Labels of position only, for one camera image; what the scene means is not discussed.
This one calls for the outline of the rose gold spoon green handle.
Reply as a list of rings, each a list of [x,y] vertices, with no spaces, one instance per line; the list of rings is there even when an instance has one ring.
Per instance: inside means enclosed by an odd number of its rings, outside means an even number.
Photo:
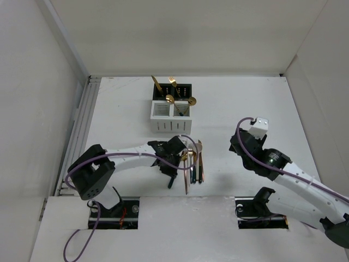
[[[166,101],[167,101],[168,103],[174,105],[175,109],[177,110],[177,112],[179,113],[180,116],[184,116],[183,113],[182,113],[182,112],[179,110],[179,108],[176,106],[176,104],[175,104],[175,99],[174,99],[174,97],[173,97],[172,95],[167,94],[165,98],[166,98]]]

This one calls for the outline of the gold fork green handle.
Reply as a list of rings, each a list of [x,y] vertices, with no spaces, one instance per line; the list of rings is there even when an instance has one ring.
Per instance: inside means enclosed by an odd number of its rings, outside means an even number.
[[[175,88],[177,95],[180,97],[180,92],[179,92],[179,89],[177,88],[177,81],[175,80],[175,78],[173,76],[169,76],[168,79],[171,85]]]

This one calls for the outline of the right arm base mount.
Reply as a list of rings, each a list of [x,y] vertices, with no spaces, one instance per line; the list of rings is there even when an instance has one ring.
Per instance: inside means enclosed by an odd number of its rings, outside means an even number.
[[[255,196],[235,197],[238,229],[288,229],[286,216],[270,212],[269,197],[275,190],[262,187]]]

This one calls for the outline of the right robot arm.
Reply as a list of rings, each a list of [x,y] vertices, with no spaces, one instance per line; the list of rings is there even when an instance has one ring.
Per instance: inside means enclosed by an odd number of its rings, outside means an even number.
[[[251,205],[262,217],[274,213],[292,217],[323,232],[340,247],[348,248],[348,199],[303,172],[291,159],[274,148],[263,148],[265,138],[257,139],[237,128],[229,148],[242,158],[243,167],[288,188],[302,201],[281,196],[262,187]]]

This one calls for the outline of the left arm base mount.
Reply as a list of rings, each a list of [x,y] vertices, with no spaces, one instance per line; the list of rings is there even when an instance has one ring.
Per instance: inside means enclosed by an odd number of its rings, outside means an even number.
[[[138,228],[140,198],[121,196],[115,187],[106,186],[97,196],[98,202],[89,200],[88,228],[101,230],[134,230]]]

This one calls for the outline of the white ceramic spoon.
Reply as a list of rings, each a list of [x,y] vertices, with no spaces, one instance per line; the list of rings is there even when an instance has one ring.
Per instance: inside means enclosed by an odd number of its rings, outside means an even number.
[[[195,151],[195,163],[198,165],[199,164],[199,156],[200,153],[202,152],[202,144],[200,142],[197,142],[194,146],[194,151]]]

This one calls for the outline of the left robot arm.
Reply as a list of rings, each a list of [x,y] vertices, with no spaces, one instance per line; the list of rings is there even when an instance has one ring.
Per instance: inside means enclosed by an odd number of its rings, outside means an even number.
[[[138,167],[159,167],[161,173],[175,179],[186,144],[178,136],[169,141],[149,141],[144,145],[107,151],[100,144],[92,145],[68,169],[65,184],[78,192],[81,200],[93,200],[109,216],[122,210],[122,198],[109,185],[116,172]]]

